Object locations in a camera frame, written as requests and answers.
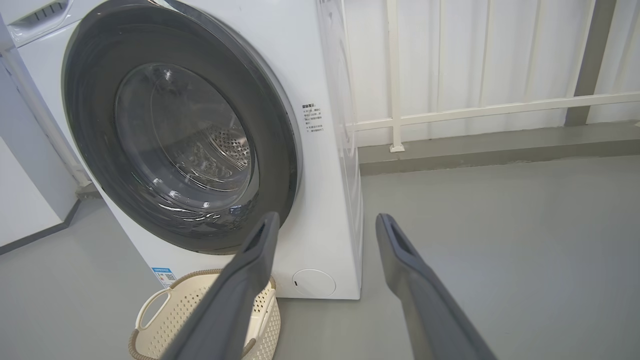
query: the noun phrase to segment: washing machine door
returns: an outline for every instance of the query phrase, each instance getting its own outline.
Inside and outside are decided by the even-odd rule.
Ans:
[[[266,63],[175,1],[110,0],[68,45],[69,127],[109,197],[179,247],[234,253],[257,221],[284,222],[300,175],[291,105]]]

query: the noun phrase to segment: basket handle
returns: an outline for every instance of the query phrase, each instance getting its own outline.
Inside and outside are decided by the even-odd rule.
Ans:
[[[159,292],[151,295],[151,297],[149,299],[147,299],[147,301],[145,301],[144,305],[142,305],[142,308],[140,309],[140,312],[138,313],[138,317],[136,318],[136,329],[138,331],[140,330],[145,330],[147,327],[149,327],[149,325],[154,322],[154,320],[156,319],[156,317],[158,316],[158,314],[160,313],[160,311],[162,311],[162,309],[164,309],[164,306],[166,305],[167,302],[169,302],[169,299],[171,298],[171,288],[165,288],[160,290]],[[147,309],[149,308],[149,306],[151,306],[151,303],[153,303],[153,301],[155,301],[157,298],[159,298],[161,295],[163,294],[169,294],[169,296],[167,296],[166,300],[164,301],[164,304],[162,304],[162,306],[160,307],[160,309],[158,309],[158,311],[156,311],[156,313],[154,314],[154,317],[151,318],[151,320],[149,320],[149,322],[142,326],[142,318],[143,316],[145,316],[145,313],[147,312]]]

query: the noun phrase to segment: railing post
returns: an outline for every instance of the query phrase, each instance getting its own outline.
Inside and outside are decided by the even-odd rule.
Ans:
[[[615,9],[616,0],[591,0],[581,48],[578,50],[579,58],[567,88],[567,97],[595,93]],[[564,117],[564,126],[587,124],[590,108],[590,106],[568,108]]]
[[[391,152],[404,151],[400,130],[400,50],[398,48],[397,0],[387,0],[387,23],[389,32],[389,80],[391,84],[391,119],[393,141]]]

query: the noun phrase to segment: white railing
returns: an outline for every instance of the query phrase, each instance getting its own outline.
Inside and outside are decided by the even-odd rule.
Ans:
[[[640,12],[640,1],[635,7],[631,26],[625,41],[625,45],[622,52],[622,57],[618,64],[618,71],[615,76],[614,85],[611,94],[600,95],[586,95],[586,96],[573,96],[578,82],[578,75],[580,73],[580,66],[582,64],[582,58],[584,57],[584,50],[587,43],[587,37],[589,33],[589,27],[591,25],[591,19],[593,17],[593,11],[596,0],[589,0],[588,16],[584,21],[584,30],[581,35],[580,45],[578,50],[578,57],[573,66],[573,72],[569,79],[569,85],[567,88],[566,97],[559,99],[545,99],[545,100],[531,100],[531,88],[532,79],[535,73],[536,67],[536,55],[538,54],[538,38],[540,32],[540,13],[542,12],[542,6],[544,2],[538,0],[536,4],[536,16],[534,20],[533,36],[531,39],[531,50],[529,52],[529,63],[527,66],[527,76],[525,80],[525,92],[524,101],[512,104],[500,104],[500,105],[484,105],[484,93],[485,93],[485,72],[486,64],[488,60],[488,49],[491,46],[493,38],[492,34],[492,17],[493,17],[493,1],[487,1],[487,16],[484,36],[484,53],[482,59],[482,70],[480,80],[480,93],[478,98],[479,107],[465,108],[458,110],[440,111],[440,102],[442,99],[442,90],[444,84],[444,73],[441,64],[443,64],[443,23],[444,23],[444,3],[445,0],[440,0],[440,22],[439,22],[439,61],[438,61],[438,81],[437,81],[437,98],[436,98],[436,111],[432,113],[422,113],[416,115],[400,115],[400,68],[399,68],[399,49],[398,49],[398,19],[397,19],[397,0],[387,0],[387,17],[388,17],[388,51],[389,51],[389,77],[390,77],[390,93],[391,93],[391,117],[387,119],[371,120],[365,122],[359,122],[355,125],[356,131],[381,129],[390,127],[392,128],[393,144],[390,147],[391,152],[404,151],[401,138],[401,126],[421,124],[427,122],[445,121],[453,119],[465,119],[470,117],[483,117],[489,115],[501,115],[510,113],[520,113],[527,111],[538,110],[551,110],[559,108],[571,108],[574,106],[591,106],[602,104],[614,104],[622,102],[636,102],[640,101],[640,92],[625,92],[621,93],[622,81],[627,76],[629,68],[629,59],[631,49],[634,44],[634,40],[640,32],[640,22],[638,21],[638,15]]]

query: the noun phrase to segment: door glass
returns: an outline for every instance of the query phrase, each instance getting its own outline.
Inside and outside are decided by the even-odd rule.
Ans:
[[[140,181],[168,204],[215,211],[245,192],[251,146],[231,106],[200,76],[176,65],[142,65],[122,81],[115,117]]]

